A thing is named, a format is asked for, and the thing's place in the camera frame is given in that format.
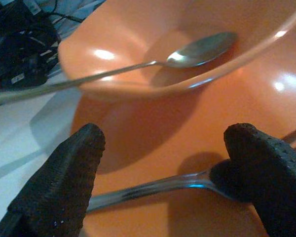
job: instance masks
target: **white surface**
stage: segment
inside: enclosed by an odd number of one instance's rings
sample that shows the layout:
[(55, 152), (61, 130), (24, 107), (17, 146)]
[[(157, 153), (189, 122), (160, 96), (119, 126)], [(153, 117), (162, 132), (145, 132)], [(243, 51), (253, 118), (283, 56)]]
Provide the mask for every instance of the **white surface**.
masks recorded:
[[(65, 80), (59, 74), (48, 83)], [(0, 106), (0, 220), (7, 206), (70, 134), (80, 92), (60, 91)]]

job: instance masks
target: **metal spoon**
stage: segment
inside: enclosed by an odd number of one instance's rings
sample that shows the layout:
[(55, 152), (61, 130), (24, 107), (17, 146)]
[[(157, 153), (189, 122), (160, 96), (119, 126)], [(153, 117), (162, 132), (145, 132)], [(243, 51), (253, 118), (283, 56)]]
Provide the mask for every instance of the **metal spoon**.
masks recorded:
[(65, 81), (52, 85), (43, 85), (22, 90), (0, 92), (0, 104), (52, 93), (58, 90), (79, 86), (83, 83), (100, 78), (154, 65), (161, 65), (173, 68), (189, 68), (199, 66), (214, 60), (215, 58), (226, 52), (235, 42), (236, 38), (236, 33), (223, 32), (203, 39), (199, 39), (193, 43), (184, 46), (183, 48), (173, 52), (165, 62), (151, 61), (100, 74), (95, 74), (72, 81)]
[(89, 201), (87, 212), (160, 192), (187, 188), (209, 189), (225, 198), (248, 202), (248, 197), (241, 189), (237, 174), (233, 171), (230, 162), (227, 159), (199, 173), (176, 175), (132, 188), (93, 196)]

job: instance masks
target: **black device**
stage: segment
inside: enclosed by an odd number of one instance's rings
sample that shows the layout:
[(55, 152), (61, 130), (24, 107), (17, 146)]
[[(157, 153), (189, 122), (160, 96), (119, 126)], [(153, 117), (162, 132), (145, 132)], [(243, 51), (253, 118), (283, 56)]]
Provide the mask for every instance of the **black device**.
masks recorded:
[(0, 90), (47, 81), (60, 42), (47, 16), (32, 0), (0, 4)]

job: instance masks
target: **spoon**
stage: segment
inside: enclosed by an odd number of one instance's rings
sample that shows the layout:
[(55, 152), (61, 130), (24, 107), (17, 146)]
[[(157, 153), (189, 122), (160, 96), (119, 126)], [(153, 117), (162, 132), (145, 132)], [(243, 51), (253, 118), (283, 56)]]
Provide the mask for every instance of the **spoon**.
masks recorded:
[(247, 195), (240, 188), (240, 182), (233, 171), (231, 161), (227, 159), (199, 173), (176, 175), (128, 189), (93, 196), (89, 201), (87, 212), (152, 194), (186, 188), (208, 189), (231, 200), (249, 202)]
[(12, 101), (24, 100), (58, 90), (67, 89), (74, 86), (80, 86), (83, 83), (97, 80), (100, 78), (132, 71), (139, 68), (145, 68), (154, 65), (167, 66), (173, 68), (189, 68), (208, 63), (221, 54), (225, 53), (235, 42), (237, 38), (236, 33), (222, 32), (203, 39), (192, 42), (183, 48), (173, 52), (165, 62), (150, 61), (140, 63), (129, 67), (115, 69), (112, 71), (95, 74), (92, 76), (65, 81), (51, 85), (43, 85), (39, 87), (32, 87), (28, 89), (21, 89), (15, 91), (0, 92), (0, 104)]

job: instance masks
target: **spoon handle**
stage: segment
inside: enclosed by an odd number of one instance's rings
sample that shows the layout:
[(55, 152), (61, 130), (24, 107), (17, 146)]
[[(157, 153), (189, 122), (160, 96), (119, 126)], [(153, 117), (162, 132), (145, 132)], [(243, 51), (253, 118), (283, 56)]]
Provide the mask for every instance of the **spoon handle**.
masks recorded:
[(206, 189), (212, 186), (211, 181), (208, 180), (208, 174), (208, 171), (203, 171), (194, 174), (177, 175), (132, 188), (93, 196), (89, 201), (87, 212), (160, 192), (184, 188)]
[(56, 92), (58, 90), (68, 89), (74, 86), (80, 86), (81, 84), (86, 82), (94, 81), (104, 77), (125, 73), (125, 72), (129, 72), (132, 70), (145, 68), (153, 65), (163, 65), (163, 63), (158, 61), (151, 61), (147, 63), (140, 63), (140, 64), (136, 64), (136, 65), (120, 68), (120, 69), (115, 69), (115, 70), (104, 72), (104, 73), (95, 74), (92, 76), (88, 76), (88, 77), (84, 77), (84, 78), (80, 78), (72, 81), (65, 81), (65, 82), (55, 83), (51, 85), (42, 85), (38, 87), (31, 87), (28, 89), (0, 92), (0, 104), (15, 102), (19, 100), (25, 100), (25, 99), (33, 98), (36, 96), (49, 94), (52, 92)]

